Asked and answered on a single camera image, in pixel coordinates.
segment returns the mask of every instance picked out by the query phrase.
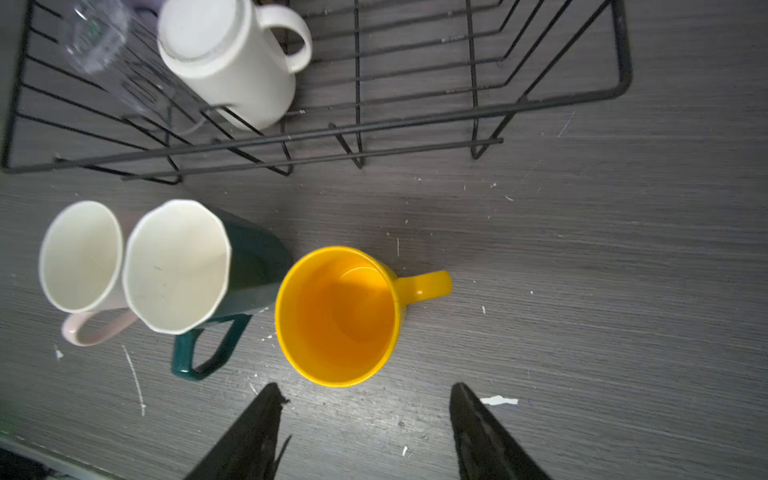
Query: dark green mug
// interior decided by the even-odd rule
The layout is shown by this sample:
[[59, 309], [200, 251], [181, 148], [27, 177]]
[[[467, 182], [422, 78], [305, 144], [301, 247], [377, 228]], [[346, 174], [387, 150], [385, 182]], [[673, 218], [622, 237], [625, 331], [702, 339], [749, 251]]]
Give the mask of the dark green mug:
[[[176, 335], [171, 372], [202, 380], [232, 355], [250, 315], [273, 303], [292, 264], [280, 240], [258, 225], [194, 200], [171, 200], [128, 238], [123, 288], [152, 330]], [[193, 366], [206, 326], [229, 322], [209, 360]]]

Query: yellow mug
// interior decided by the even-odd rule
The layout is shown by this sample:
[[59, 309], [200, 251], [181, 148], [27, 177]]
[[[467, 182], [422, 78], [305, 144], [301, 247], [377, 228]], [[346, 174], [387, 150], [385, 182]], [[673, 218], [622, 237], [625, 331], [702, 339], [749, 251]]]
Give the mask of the yellow mug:
[[451, 293], [448, 272], [398, 278], [360, 250], [326, 247], [289, 270], [277, 294], [277, 338], [293, 367], [329, 387], [364, 382], [392, 355], [406, 305]]

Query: dark green mug handle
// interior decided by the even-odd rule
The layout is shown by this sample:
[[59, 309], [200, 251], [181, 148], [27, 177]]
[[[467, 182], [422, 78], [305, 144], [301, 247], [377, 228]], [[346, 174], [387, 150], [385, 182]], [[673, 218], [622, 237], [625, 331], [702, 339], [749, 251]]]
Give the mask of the dark green mug handle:
[[204, 329], [194, 328], [189, 332], [176, 335], [174, 355], [171, 357], [170, 362], [171, 372], [177, 377], [196, 382], [217, 371], [224, 365], [224, 363], [227, 363], [227, 360], [232, 356], [232, 352], [235, 350], [235, 345], [237, 345], [237, 340], [243, 335], [243, 331], [245, 331], [245, 327], [248, 325], [250, 317], [251, 315], [243, 315], [242, 313], [239, 313], [237, 315], [222, 316], [221, 318], [209, 320], [217, 323], [232, 320], [232, 325], [221, 340], [221, 344], [219, 345], [219, 348], [216, 349], [216, 352], [206, 362], [199, 366], [192, 366], [192, 359], [194, 358], [195, 342]]

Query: white debris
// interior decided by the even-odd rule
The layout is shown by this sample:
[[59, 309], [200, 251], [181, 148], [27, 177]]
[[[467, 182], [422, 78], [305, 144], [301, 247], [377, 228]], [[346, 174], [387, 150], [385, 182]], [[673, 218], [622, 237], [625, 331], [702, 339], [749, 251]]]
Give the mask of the white debris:
[[134, 382], [136, 382], [136, 391], [139, 392], [139, 405], [141, 405], [141, 416], [144, 416], [144, 409], [147, 408], [147, 406], [144, 404], [144, 397], [141, 396], [141, 387], [139, 386], [139, 378], [136, 376], [136, 369], [134, 368], [134, 363], [131, 361], [131, 356], [128, 355], [128, 349], [125, 348], [125, 345], [121, 345], [123, 347], [123, 351], [125, 352], [125, 358], [128, 360], [128, 366], [131, 367], [131, 373], [134, 374]]
[[480, 399], [480, 402], [490, 406], [504, 405], [505, 403], [508, 403], [509, 405], [517, 405], [518, 401], [518, 399], [506, 399], [501, 395]]

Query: upside-down white mug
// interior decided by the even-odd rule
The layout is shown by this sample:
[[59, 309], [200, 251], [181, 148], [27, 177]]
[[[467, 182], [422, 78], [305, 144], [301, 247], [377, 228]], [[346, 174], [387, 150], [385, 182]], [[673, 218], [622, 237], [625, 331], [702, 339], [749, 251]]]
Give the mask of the upside-down white mug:
[[[271, 28], [296, 32], [304, 46], [285, 55]], [[296, 93], [294, 74], [312, 58], [310, 30], [299, 14], [252, 0], [168, 0], [158, 19], [157, 43], [165, 65], [203, 100], [229, 107], [256, 129], [288, 111]]]
[[87, 200], [65, 208], [45, 233], [38, 262], [40, 284], [48, 300], [70, 314], [61, 325], [61, 335], [70, 343], [96, 345], [137, 319], [128, 310], [94, 332], [81, 332], [96, 313], [128, 307], [121, 271], [124, 232], [130, 233], [130, 223]]

